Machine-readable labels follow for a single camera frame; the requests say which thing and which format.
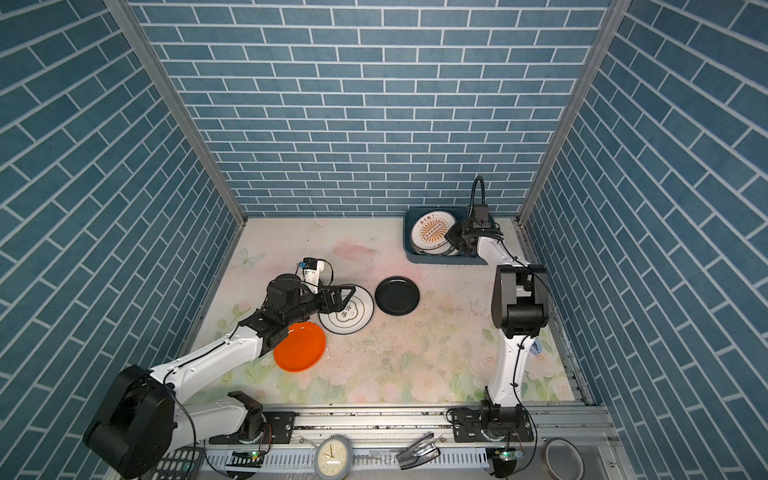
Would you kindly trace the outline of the black calculator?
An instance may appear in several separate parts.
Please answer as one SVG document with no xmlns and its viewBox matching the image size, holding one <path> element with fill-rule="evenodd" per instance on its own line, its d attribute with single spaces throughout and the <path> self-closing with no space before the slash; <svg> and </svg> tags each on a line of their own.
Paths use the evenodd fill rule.
<svg viewBox="0 0 768 480">
<path fill-rule="evenodd" d="M 165 454 L 141 480 L 191 480 L 197 475 L 202 459 L 201 447 L 185 446 Z"/>
</svg>

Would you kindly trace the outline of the green rim lettered plate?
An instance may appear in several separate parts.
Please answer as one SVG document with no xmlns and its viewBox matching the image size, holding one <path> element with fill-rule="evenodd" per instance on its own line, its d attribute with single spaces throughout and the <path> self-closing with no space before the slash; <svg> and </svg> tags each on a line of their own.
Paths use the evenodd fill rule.
<svg viewBox="0 0 768 480">
<path fill-rule="evenodd" d="M 418 255 L 427 256 L 457 256 L 460 253 L 449 241 L 443 241 L 435 248 L 423 248 L 413 244 L 413 249 Z"/>
</svg>

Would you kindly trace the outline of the black stapler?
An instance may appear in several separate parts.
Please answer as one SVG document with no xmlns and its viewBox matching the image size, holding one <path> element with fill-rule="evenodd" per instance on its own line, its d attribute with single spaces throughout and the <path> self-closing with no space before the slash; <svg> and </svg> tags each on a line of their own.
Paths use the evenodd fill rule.
<svg viewBox="0 0 768 480">
<path fill-rule="evenodd" d="M 441 455 L 435 436 L 428 433 L 396 455 L 399 468 L 409 470 L 428 464 Z"/>
</svg>

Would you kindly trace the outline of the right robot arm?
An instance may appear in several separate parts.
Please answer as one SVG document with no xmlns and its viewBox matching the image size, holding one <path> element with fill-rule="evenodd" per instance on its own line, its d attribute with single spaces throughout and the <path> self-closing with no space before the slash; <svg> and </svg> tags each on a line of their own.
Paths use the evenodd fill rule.
<svg viewBox="0 0 768 480">
<path fill-rule="evenodd" d="M 492 441 L 532 441 L 535 423 L 522 401 L 526 363 L 550 317 L 546 268 L 513 253 L 484 203 L 470 203 L 468 216 L 446 239 L 461 253 L 495 268 L 491 318 L 499 332 L 496 370 L 480 403 L 480 428 Z"/>
</svg>

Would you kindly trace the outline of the aluminium rail base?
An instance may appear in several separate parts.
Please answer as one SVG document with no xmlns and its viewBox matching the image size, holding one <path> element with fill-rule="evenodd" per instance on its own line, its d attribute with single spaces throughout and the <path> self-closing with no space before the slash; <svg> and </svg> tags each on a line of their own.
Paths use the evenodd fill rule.
<svg viewBox="0 0 768 480">
<path fill-rule="evenodd" d="M 346 438 L 353 448 L 352 468 L 399 469 L 396 455 L 428 433 L 441 455 L 420 467 L 429 469 L 490 468 L 501 461 L 523 467 L 540 458 L 545 442 L 564 438 L 579 451 L 589 448 L 614 459 L 618 434 L 603 407 L 580 405 L 527 408 L 535 423 L 532 441 L 492 441 L 480 428 L 479 410 L 451 407 L 294 408 L 269 409 L 266 438 L 242 443 L 235 436 L 211 437 L 203 449 L 200 471 L 235 479 L 262 473 L 303 473 L 314 468 L 316 449 L 332 436 Z"/>
</svg>

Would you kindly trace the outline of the orange sunburst plate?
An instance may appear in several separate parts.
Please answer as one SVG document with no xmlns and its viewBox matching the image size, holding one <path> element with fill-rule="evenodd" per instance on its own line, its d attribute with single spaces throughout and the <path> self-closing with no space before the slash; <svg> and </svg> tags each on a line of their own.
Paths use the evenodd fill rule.
<svg viewBox="0 0 768 480">
<path fill-rule="evenodd" d="M 456 218 L 447 211 L 433 211 L 417 220 L 412 230 L 412 243 L 423 248 L 435 248 L 445 239 L 445 234 L 456 223 Z"/>
</svg>

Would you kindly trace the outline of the blue stapler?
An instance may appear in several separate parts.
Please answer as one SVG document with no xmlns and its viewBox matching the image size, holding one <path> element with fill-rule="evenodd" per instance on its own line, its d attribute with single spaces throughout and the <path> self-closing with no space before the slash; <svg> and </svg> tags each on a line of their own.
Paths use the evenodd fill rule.
<svg viewBox="0 0 768 480">
<path fill-rule="evenodd" d="M 536 337 L 530 347 L 530 352 L 534 355 L 539 355 L 543 350 L 541 339 Z"/>
</svg>

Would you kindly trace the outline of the black plate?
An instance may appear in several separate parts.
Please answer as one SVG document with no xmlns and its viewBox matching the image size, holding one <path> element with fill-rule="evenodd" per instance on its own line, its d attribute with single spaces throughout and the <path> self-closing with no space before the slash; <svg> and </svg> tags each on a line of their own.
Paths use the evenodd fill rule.
<svg viewBox="0 0 768 480">
<path fill-rule="evenodd" d="M 419 305 L 420 291 L 411 279 L 391 276 L 379 283 L 374 300 L 382 312 L 391 316 L 405 316 Z"/>
</svg>

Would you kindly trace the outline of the teal plastic bin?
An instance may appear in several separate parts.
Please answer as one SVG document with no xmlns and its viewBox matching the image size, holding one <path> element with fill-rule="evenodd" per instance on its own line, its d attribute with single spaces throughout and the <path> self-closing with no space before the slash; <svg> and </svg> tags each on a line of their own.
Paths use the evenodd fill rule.
<svg viewBox="0 0 768 480">
<path fill-rule="evenodd" d="M 487 262 L 480 257 L 470 257 L 459 252 L 457 255 L 427 255 L 420 254 L 416 251 L 412 243 L 412 230 L 417 223 L 417 220 L 423 215 L 433 211 L 447 211 L 452 214 L 457 220 L 464 220 L 468 217 L 466 207 L 450 206 L 450 207 L 437 207 L 437 206 L 414 206 L 409 208 L 403 216 L 403 248 L 406 258 L 415 264 L 436 264 L 436 265 L 483 265 Z"/>
</svg>

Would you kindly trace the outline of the white analog clock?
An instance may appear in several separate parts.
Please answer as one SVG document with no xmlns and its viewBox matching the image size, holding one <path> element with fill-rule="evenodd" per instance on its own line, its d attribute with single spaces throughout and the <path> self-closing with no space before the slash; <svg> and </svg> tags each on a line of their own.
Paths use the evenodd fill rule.
<svg viewBox="0 0 768 480">
<path fill-rule="evenodd" d="M 319 479 L 342 480 L 351 471 L 353 448 L 342 436 L 323 441 L 315 451 L 314 470 Z"/>
</svg>

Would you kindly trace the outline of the white plate flower outline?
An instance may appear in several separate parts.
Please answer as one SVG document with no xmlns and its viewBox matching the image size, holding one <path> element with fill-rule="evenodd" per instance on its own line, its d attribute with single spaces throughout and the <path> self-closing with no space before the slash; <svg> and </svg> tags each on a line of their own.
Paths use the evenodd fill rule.
<svg viewBox="0 0 768 480">
<path fill-rule="evenodd" d="M 365 328 L 371 321 L 375 303 L 372 295 L 362 286 L 357 290 L 347 307 L 338 313 L 319 313 L 320 324 L 330 333 L 350 335 Z"/>
</svg>

